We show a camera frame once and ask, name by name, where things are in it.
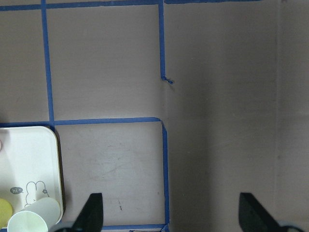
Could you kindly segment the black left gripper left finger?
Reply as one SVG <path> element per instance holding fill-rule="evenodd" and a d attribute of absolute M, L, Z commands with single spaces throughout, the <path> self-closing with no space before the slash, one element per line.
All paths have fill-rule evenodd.
<path fill-rule="evenodd" d="M 71 227 L 72 232 L 100 232 L 103 227 L 102 193 L 91 193 Z"/>

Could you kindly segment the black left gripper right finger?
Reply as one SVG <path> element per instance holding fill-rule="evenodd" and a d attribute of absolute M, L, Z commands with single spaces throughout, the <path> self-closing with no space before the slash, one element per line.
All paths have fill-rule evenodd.
<path fill-rule="evenodd" d="M 278 222 L 251 193 L 239 195 L 239 225 L 243 232 L 284 232 Z"/>

